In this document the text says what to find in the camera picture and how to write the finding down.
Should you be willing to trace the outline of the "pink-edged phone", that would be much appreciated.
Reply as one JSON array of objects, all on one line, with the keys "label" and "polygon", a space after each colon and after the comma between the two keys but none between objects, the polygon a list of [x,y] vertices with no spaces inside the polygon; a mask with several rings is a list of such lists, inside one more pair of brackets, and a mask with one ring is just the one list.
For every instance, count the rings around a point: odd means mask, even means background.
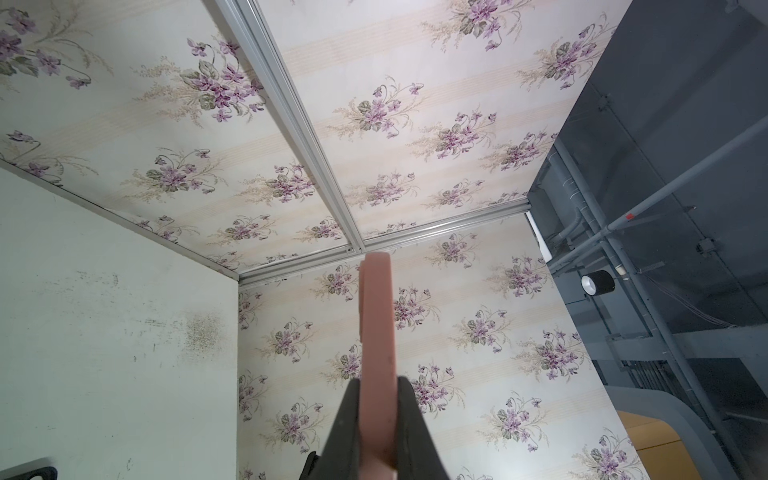
[{"label": "pink-edged phone", "polygon": [[396,466],[398,387],[391,257],[369,253],[360,265],[359,399],[361,479],[392,479]]}]

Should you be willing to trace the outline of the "black phone case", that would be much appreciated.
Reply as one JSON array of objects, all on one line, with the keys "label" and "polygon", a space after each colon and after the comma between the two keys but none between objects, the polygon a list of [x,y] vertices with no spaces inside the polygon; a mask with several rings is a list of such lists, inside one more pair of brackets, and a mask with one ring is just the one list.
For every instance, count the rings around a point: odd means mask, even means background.
[{"label": "black phone case", "polygon": [[3,480],[57,480],[58,470],[53,466],[43,466],[17,473],[4,473]]}]

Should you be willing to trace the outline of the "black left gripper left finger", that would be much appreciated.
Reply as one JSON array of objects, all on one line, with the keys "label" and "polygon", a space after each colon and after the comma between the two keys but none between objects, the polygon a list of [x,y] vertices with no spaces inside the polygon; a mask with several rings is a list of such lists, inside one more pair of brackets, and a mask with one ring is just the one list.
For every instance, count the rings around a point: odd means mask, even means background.
[{"label": "black left gripper left finger", "polygon": [[312,451],[305,461],[309,480],[357,480],[360,471],[359,379],[345,390],[325,447],[320,455]]}]

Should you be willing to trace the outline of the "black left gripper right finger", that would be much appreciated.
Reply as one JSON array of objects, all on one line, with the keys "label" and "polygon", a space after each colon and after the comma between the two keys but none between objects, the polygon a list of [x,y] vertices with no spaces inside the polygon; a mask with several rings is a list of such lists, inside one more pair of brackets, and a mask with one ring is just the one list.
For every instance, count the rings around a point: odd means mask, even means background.
[{"label": "black left gripper right finger", "polygon": [[399,480],[449,480],[411,382],[397,378],[396,471]]}]

